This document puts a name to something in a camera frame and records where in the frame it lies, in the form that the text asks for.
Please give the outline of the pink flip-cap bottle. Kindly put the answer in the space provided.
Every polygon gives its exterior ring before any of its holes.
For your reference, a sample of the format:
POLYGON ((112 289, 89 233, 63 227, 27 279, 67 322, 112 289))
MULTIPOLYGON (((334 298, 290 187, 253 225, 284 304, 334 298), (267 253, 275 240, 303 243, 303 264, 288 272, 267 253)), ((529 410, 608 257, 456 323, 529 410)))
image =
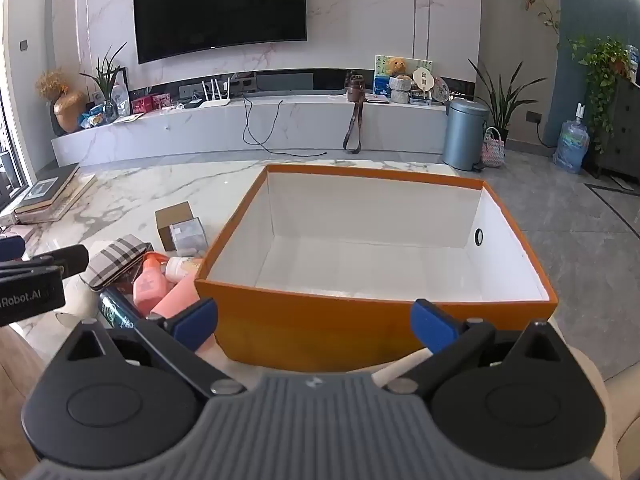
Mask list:
POLYGON ((157 314, 169 320, 198 302, 200 296, 198 296, 194 281, 195 274, 189 274, 178 284, 175 284, 171 291, 151 310, 151 314, 157 314))

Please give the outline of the dark blue spray can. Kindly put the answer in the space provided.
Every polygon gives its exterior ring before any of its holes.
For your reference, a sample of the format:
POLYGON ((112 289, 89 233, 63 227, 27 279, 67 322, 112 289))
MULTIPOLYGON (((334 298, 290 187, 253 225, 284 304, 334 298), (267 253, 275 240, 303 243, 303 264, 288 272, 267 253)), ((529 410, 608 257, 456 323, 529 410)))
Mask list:
POLYGON ((134 328, 141 318, 128 297, 115 287, 99 293, 99 310, 114 328, 134 328))

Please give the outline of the pink pump bottle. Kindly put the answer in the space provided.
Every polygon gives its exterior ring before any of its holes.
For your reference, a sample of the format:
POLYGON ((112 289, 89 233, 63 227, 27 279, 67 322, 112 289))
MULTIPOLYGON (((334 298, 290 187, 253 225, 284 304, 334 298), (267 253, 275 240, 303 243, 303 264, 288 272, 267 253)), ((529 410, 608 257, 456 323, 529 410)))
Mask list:
POLYGON ((134 307, 145 318, 160 302, 174 284, 165 276, 169 258, 159 252, 146 252, 142 259, 142 270, 134 280, 134 307))

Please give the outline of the white peach-print wipes canister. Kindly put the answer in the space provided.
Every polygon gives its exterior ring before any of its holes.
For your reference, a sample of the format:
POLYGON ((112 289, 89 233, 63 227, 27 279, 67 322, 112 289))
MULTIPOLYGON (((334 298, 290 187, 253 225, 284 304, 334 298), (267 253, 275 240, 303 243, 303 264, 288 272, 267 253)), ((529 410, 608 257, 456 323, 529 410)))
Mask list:
POLYGON ((170 257, 165 266, 165 278, 169 283, 178 284, 198 272, 201 263, 201 258, 170 257))

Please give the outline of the plaid grey pouch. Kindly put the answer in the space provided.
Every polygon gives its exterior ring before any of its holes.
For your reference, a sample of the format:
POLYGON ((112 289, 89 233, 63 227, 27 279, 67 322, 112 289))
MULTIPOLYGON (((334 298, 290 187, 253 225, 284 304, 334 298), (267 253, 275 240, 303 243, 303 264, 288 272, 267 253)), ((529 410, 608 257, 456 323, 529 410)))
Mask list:
POLYGON ((119 237, 89 258, 87 269, 80 274, 93 292, 99 292, 140 263, 153 248, 134 235, 119 237))

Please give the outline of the clear plastic cube box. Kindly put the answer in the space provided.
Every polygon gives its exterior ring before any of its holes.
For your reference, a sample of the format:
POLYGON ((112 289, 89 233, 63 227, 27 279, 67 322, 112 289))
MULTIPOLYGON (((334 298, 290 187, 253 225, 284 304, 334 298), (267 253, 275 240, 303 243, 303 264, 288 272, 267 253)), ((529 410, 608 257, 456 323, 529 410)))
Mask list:
POLYGON ((199 218, 174 223, 169 227, 169 232, 179 257, 205 256, 208 241, 199 218))

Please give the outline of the brown cardboard box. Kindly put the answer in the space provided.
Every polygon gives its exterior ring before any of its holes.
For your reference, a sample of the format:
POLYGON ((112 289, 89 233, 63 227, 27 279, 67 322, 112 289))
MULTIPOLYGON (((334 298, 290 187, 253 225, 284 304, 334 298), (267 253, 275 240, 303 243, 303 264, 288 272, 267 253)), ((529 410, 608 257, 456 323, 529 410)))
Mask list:
POLYGON ((155 211, 158 236, 166 252, 181 252, 184 240, 194 231, 191 206, 178 203, 155 211))

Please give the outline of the stack of books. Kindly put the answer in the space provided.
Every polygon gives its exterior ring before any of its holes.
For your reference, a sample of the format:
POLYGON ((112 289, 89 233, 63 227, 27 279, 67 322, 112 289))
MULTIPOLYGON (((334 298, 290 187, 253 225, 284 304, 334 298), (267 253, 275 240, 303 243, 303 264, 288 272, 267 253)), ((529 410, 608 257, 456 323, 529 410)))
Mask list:
POLYGON ((77 164, 48 170, 18 201, 2 212, 1 225, 43 224, 62 219, 70 207, 88 191, 96 180, 95 174, 81 171, 77 164))

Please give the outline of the orange cardboard storage box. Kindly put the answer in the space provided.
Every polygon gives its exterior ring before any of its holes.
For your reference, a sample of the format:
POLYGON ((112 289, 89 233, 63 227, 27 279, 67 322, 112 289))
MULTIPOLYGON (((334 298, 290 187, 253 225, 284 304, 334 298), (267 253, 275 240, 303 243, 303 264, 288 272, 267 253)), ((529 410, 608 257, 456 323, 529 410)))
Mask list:
POLYGON ((233 361, 348 372, 418 350, 419 299, 522 330, 558 297, 491 186, 378 168, 270 164, 196 274, 233 361))

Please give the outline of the bronze vase with dried flowers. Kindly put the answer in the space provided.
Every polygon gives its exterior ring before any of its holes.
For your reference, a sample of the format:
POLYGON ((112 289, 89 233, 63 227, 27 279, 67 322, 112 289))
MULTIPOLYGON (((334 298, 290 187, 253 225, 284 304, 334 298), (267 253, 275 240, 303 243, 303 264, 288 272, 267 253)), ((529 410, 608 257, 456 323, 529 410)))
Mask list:
POLYGON ((85 92, 70 86, 62 70, 43 72, 36 81, 36 90, 49 103, 56 123, 65 133, 80 129, 78 119, 86 111, 88 98, 85 92))

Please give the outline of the red gift boxes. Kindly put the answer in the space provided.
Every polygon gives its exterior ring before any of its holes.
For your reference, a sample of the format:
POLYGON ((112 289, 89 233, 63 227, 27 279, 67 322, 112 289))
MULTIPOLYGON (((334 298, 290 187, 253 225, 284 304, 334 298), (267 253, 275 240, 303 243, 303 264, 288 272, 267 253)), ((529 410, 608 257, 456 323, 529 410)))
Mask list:
POLYGON ((171 106, 171 96, 169 93, 154 93, 132 101, 132 111, 134 114, 144 114, 159 110, 160 108, 171 106))

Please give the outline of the woven pastel basket bag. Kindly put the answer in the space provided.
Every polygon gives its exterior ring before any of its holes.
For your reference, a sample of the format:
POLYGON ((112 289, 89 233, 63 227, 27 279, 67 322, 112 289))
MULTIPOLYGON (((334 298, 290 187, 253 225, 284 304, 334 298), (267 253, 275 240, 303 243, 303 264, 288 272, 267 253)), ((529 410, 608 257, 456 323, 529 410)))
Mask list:
POLYGON ((480 150, 480 161, 485 167, 500 168, 506 159, 506 148, 497 128, 487 127, 483 145, 480 150))

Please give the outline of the green plant in glass vase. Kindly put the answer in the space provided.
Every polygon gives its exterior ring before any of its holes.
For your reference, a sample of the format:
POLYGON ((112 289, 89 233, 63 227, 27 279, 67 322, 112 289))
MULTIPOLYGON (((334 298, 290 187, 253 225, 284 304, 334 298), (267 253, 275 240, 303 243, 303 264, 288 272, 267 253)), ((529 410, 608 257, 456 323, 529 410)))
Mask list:
POLYGON ((126 45, 126 42, 124 42, 114 52, 107 50, 107 54, 104 54, 102 58, 98 56, 96 58, 96 67, 91 74, 81 73, 81 76, 90 78, 102 93, 103 116, 108 124, 118 118, 118 108, 113 99, 113 89, 117 76, 125 70, 125 67, 121 66, 116 61, 116 58, 126 45))

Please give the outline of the grey metal trash bin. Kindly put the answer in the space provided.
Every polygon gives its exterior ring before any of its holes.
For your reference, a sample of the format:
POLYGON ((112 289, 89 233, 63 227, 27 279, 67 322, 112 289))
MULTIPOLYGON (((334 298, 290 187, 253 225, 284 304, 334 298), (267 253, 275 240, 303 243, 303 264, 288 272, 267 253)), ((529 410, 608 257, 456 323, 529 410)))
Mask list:
POLYGON ((447 128, 442 161, 463 171, 480 163, 489 108, 484 103, 453 99, 446 108, 447 128))

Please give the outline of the blue water jug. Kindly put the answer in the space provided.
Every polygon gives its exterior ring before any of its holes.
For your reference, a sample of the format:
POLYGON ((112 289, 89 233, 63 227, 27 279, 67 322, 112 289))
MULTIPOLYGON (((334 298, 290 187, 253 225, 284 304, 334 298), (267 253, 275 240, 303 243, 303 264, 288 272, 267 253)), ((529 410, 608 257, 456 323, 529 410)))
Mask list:
POLYGON ((572 174, 582 169, 582 161, 588 152, 590 136, 586 125, 582 122, 585 105, 578 103, 575 118, 564 122, 561 127, 558 143, 552 155, 552 162, 572 174))

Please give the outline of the white wifi router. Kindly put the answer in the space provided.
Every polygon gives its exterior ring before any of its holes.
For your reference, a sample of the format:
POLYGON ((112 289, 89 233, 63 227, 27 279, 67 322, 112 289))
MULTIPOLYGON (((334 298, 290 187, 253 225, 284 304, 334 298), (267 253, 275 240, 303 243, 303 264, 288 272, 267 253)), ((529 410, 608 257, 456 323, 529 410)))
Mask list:
POLYGON ((219 82, 212 78, 209 82, 201 81, 203 102, 201 107, 222 107, 231 102, 230 80, 219 82))

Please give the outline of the tall green potted plant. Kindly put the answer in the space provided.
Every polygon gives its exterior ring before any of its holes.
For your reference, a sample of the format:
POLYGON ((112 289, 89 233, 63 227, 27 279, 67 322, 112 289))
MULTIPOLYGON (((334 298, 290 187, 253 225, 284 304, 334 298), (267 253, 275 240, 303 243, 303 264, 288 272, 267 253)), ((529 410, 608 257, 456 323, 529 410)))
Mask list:
POLYGON ((523 66, 523 62, 520 62, 520 64, 516 66, 508 83, 505 84, 501 74, 498 75, 497 81, 494 81, 482 62, 474 63, 469 61, 469 63, 487 92, 487 98, 479 96, 478 99, 489 108, 491 125, 498 130, 502 142, 506 143, 514 112, 521 106, 537 103, 535 99, 523 99, 522 93, 526 89, 536 86, 536 84, 541 84, 546 81, 547 78, 537 78, 526 82, 526 84, 519 84, 517 86, 516 80, 523 66))

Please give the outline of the dark cabinet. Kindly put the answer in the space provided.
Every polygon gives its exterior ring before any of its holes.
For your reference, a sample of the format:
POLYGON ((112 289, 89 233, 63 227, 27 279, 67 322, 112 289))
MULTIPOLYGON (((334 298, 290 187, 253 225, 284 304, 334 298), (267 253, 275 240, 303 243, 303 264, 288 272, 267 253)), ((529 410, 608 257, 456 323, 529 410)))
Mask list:
POLYGON ((620 78, 610 112, 612 132, 603 137, 604 152, 598 165, 602 170, 639 179, 639 87, 620 78))

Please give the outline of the round paper fan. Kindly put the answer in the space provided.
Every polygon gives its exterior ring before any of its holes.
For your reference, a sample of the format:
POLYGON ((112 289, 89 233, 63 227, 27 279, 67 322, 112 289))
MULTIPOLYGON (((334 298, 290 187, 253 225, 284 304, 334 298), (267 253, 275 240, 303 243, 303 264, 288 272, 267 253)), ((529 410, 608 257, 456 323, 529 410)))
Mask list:
POLYGON ((435 85, 435 79, 430 70, 426 67, 417 68, 412 74, 412 80, 422 96, 427 96, 435 85))

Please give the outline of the green poster picture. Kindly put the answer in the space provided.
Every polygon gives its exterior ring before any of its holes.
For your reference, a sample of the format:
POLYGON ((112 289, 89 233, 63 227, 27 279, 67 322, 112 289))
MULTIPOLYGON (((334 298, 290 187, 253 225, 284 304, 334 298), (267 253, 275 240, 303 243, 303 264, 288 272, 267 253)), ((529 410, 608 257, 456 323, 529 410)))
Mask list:
POLYGON ((375 55, 372 89, 374 94, 390 96, 390 78, 397 76, 412 77, 418 68, 431 70, 433 62, 420 58, 403 58, 402 56, 375 55))

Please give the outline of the teddy bear plush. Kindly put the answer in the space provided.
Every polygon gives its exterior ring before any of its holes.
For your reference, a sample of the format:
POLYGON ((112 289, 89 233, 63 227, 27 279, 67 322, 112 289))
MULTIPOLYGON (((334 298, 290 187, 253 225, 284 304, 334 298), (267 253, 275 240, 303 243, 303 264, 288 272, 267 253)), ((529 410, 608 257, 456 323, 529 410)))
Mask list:
POLYGON ((407 73, 407 65, 403 58, 389 58, 385 62, 385 73, 390 77, 398 77, 407 73))

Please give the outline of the trailing ivy plant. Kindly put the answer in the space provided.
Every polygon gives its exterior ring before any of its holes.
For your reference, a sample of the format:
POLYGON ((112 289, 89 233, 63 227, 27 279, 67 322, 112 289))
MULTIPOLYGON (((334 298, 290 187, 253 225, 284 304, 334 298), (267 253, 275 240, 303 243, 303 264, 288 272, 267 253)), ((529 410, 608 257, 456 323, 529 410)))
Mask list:
POLYGON ((593 149, 603 153, 613 133, 611 106, 617 83, 627 79, 630 62, 626 46, 617 38, 578 37, 570 40, 572 57, 580 55, 586 68, 587 125, 593 149))

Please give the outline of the black wall television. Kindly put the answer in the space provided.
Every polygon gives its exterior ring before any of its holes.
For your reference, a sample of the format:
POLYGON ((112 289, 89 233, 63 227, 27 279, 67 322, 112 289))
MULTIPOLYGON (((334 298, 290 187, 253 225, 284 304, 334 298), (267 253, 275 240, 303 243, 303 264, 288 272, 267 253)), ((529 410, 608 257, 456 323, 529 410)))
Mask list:
POLYGON ((306 0, 132 0, 141 64, 244 44, 305 41, 306 0))

